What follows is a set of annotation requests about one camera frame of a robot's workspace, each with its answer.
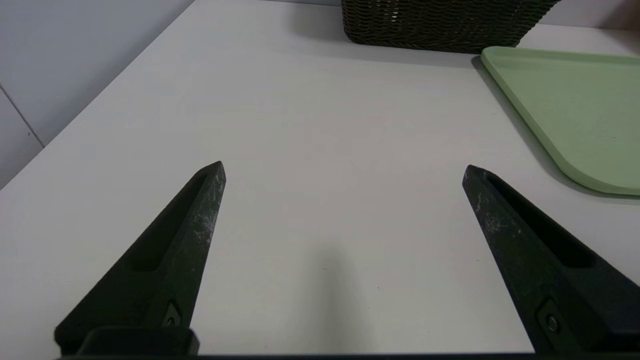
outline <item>screw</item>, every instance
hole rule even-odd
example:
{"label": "screw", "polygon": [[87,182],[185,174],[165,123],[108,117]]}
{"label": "screw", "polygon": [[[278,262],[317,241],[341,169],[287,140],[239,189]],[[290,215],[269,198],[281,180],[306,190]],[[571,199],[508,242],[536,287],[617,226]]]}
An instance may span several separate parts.
{"label": "screw", "polygon": [[553,315],[547,316],[547,328],[551,332],[560,332],[560,324]]}

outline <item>white tabletop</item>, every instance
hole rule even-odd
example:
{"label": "white tabletop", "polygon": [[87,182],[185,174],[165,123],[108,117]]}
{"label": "white tabletop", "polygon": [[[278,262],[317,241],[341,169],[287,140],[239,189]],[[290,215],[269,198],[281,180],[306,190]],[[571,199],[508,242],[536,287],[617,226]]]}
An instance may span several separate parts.
{"label": "white tabletop", "polygon": [[[640,49],[559,26],[522,46]],[[3,358],[55,357],[55,325],[218,160],[201,353],[531,351],[468,164],[640,282],[640,201],[567,180],[472,59],[352,44],[337,7],[197,1],[0,192]]]}

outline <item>tray rim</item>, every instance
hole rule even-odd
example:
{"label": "tray rim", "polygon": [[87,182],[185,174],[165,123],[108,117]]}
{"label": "tray rim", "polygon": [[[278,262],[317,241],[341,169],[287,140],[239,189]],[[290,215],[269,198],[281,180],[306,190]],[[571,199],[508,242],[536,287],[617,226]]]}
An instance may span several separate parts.
{"label": "tray rim", "polygon": [[628,186],[621,186],[616,184],[607,183],[599,180],[589,174],[584,173],[575,166],[573,166],[560,152],[555,144],[549,139],[547,134],[540,128],[538,123],[533,119],[529,110],[522,104],[520,99],[513,92],[507,81],[502,77],[499,70],[492,63],[492,57],[512,57],[512,58],[528,58],[531,59],[531,54],[535,58],[541,58],[547,61],[585,61],[584,58],[594,58],[598,62],[606,62],[621,65],[638,65],[640,66],[640,57],[638,56],[620,56],[620,55],[607,55],[607,54],[595,54],[595,53],[576,53],[569,51],[558,50],[539,50],[539,49],[526,49],[526,48],[514,48],[504,46],[491,46],[482,51],[480,55],[481,62],[491,74],[493,80],[498,87],[502,90],[503,94],[507,97],[509,102],[516,109],[522,120],[527,124],[527,127],[534,133],[535,137],[539,141],[542,148],[548,153],[553,162],[560,168],[560,170],[567,175],[570,179],[582,186],[590,188],[592,190],[602,193],[612,193],[620,195],[640,195],[640,184],[636,185],[637,188],[630,188]]}

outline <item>light green plastic tray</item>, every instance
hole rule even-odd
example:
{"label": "light green plastic tray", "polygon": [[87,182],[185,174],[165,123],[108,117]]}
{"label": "light green plastic tray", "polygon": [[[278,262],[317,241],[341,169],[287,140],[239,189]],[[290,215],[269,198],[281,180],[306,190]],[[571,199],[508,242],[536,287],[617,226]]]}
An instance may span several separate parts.
{"label": "light green plastic tray", "polygon": [[488,47],[482,62],[568,177],[640,195],[640,58]]}

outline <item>dark woven basket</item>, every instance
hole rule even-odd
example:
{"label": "dark woven basket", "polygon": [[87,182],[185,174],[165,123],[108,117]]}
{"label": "dark woven basket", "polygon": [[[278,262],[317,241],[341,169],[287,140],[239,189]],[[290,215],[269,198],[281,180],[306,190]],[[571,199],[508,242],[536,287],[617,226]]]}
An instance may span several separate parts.
{"label": "dark woven basket", "polygon": [[358,44],[479,54],[516,46],[560,0],[342,0]]}

